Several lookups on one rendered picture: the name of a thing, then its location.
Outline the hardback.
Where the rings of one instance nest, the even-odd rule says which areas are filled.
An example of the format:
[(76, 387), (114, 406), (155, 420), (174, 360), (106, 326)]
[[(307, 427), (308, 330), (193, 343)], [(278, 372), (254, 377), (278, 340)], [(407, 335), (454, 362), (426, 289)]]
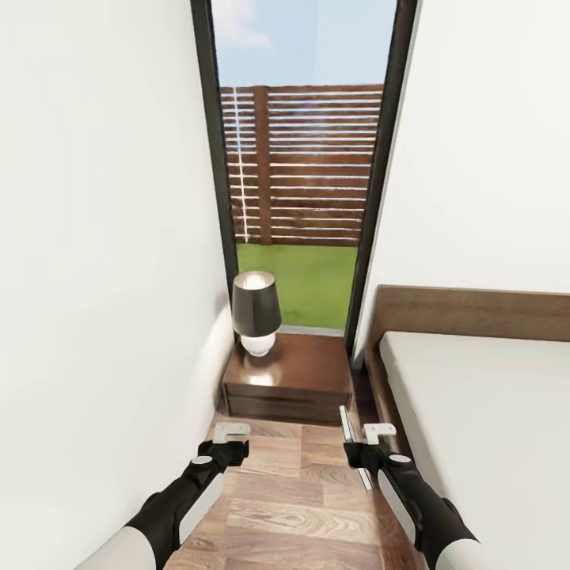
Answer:
[[(349, 417), (349, 413), (346, 407), (345, 406), (343, 407), (338, 406), (338, 407), (340, 411), (340, 416), (341, 416), (340, 419), (342, 421), (341, 423), (343, 425), (342, 428), (346, 443), (359, 443), (359, 438), (355, 433), (354, 425), (352, 425), (351, 417)], [(358, 468), (357, 470), (359, 471), (359, 475), (362, 478), (366, 490), (372, 489), (373, 485), (371, 482), (370, 472), (364, 468)]]

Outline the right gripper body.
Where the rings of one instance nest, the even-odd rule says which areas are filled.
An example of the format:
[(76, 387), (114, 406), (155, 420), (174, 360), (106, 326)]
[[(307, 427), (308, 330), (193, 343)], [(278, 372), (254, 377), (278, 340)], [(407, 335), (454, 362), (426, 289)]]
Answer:
[(347, 443), (347, 450), (348, 465), (352, 469), (364, 468), (372, 474), (370, 466), (372, 455), (380, 450), (390, 452), (390, 445), (385, 441), (372, 446), (363, 443)]

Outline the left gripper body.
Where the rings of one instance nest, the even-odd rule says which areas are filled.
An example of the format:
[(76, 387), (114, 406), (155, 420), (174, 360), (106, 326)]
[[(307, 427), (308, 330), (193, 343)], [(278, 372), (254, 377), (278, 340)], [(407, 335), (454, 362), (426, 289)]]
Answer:
[(226, 459), (227, 466), (241, 466), (243, 461), (243, 442), (227, 441), (223, 444), (213, 444), (213, 441), (203, 441), (199, 445), (199, 454), (217, 450)]

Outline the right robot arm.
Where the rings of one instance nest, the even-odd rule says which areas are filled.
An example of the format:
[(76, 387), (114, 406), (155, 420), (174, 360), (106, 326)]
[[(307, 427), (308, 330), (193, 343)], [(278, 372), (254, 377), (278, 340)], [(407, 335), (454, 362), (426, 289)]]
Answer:
[(378, 437), (396, 435), (393, 424), (364, 424), (362, 443), (344, 443), (348, 465), (378, 479), (388, 504), (430, 570), (504, 570), (464, 525), (455, 505), (423, 481), (412, 459), (390, 452)]

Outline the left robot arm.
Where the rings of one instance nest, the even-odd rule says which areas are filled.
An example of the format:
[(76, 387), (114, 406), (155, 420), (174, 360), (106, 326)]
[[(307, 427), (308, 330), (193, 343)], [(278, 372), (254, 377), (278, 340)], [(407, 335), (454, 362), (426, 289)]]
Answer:
[(153, 493), (133, 519), (74, 570), (163, 570), (217, 502), (224, 469), (241, 466), (249, 456), (248, 440), (227, 441), (227, 436), (249, 433), (249, 424), (217, 423), (213, 441), (199, 445), (199, 455), (181, 477)]

